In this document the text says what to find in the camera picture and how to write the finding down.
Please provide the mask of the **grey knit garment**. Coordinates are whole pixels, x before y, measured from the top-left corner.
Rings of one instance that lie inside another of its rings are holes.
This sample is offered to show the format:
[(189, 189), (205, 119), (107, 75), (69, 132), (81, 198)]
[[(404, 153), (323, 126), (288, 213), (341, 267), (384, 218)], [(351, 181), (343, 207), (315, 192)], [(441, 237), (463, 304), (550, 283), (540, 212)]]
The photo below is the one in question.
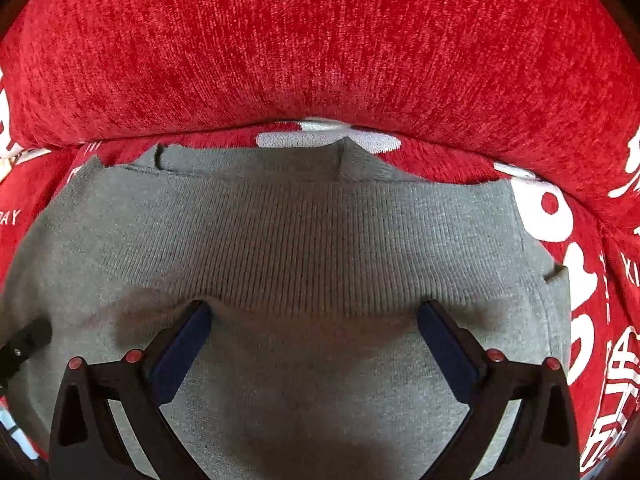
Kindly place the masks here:
[(215, 478), (424, 474), (465, 414), (418, 332), (425, 299), (512, 360), (570, 355), (567, 270), (510, 182), (428, 182), (346, 139), (157, 145), (86, 162), (21, 241), (1, 333), (44, 315), (53, 337), (10, 382), (18, 423), (46, 443), (72, 356), (142, 348), (193, 299), (213, 330), (164, 413)]

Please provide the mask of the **red bed blanket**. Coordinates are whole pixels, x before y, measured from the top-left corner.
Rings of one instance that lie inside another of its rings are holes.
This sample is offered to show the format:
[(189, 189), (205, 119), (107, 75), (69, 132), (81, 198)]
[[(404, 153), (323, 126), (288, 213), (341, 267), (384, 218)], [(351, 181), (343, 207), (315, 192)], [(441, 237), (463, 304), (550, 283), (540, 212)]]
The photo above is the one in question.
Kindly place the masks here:
[[(21, 241), (91, 159), (111, 167), (134, 162), (157, 145), (301, 150), (345, 139), (428, 182), (510, 182), (525, 231), (568, 273), (570, 355), (566, 360), (552, 358), (562, 364), (573, 397), (579, 477), (596, 478), (611, 463), (639, 409), (639, 237), (600, 220), (562, 188), (519, 166), (317, 118), (226, 132), (94, 141), (62, 150), (21, 150), (1, 162), (1, 296)], [(51, 425), (47, 442), (39, 443), (18, 423), (9, 406), (9, 385), (17, 374), (1, 384), (1, 434), (24, 474), (38, 477), (49, 463)]]

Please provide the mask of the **large red pillow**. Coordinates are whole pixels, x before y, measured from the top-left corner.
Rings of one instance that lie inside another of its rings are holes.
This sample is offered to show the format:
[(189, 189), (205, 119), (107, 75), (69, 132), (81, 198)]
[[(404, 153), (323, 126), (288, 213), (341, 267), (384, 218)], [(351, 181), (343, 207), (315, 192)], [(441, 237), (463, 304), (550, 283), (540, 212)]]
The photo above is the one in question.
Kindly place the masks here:
[(639, 229), (639, 64), (598, 0), (30, 0), (1, 70), (23, 148), (333, 118)]

